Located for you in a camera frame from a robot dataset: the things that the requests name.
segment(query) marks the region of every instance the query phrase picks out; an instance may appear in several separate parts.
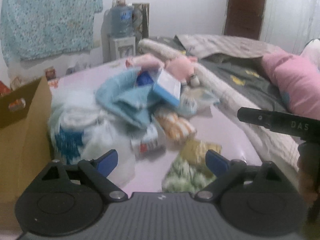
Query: white curtain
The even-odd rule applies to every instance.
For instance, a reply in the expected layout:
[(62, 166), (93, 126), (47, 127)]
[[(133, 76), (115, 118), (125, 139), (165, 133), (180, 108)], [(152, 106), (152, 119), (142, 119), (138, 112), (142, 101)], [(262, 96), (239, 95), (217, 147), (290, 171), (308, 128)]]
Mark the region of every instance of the white curtain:
[(320, 0), (266, 0), (260, 40), (300, 54), (320, 38)]

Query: pink bedding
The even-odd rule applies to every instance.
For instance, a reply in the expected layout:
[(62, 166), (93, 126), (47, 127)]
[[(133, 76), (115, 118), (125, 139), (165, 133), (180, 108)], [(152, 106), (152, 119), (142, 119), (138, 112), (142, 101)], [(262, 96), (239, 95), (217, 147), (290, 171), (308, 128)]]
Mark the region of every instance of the pink bedding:
[(320, 120), (320, 72), (316, 65), (281, 50), (263, 56), (262, 66), (289, 111)]

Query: teal cloth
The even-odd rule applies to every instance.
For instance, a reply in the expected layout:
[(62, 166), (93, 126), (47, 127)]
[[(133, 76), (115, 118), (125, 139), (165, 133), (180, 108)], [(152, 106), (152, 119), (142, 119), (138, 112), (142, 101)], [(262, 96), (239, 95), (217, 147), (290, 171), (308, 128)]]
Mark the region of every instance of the teal cloth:
[(135, 87), (139, 71), (127, 70), (106, 80), (97, 90), (96, 100), (131, 125), (146, 129), (150, 125), (152, 108), (161, 98), (152, 91), (152, 85)]
[(102, 0), (3, 0), (4, 60), (31, 60), (93, 48), (94, 14)]

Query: red object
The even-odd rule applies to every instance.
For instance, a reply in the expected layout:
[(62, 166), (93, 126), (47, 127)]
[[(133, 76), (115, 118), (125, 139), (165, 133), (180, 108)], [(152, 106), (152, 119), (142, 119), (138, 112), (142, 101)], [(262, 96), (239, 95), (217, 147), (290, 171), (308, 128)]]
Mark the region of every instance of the red object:
[(11, 90), (0, 81), (0, 97), (3, 97), (7, 94), (9, 94)]

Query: cardboard box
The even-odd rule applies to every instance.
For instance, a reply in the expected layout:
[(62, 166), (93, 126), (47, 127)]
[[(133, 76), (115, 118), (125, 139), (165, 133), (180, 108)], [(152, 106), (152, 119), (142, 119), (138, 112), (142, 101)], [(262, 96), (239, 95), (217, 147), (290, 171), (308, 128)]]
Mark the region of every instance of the cardboard box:
[(51, 160), (51, 98), (45, 77), (0, 98), (0, 230), (19, 229), (15, 202)]

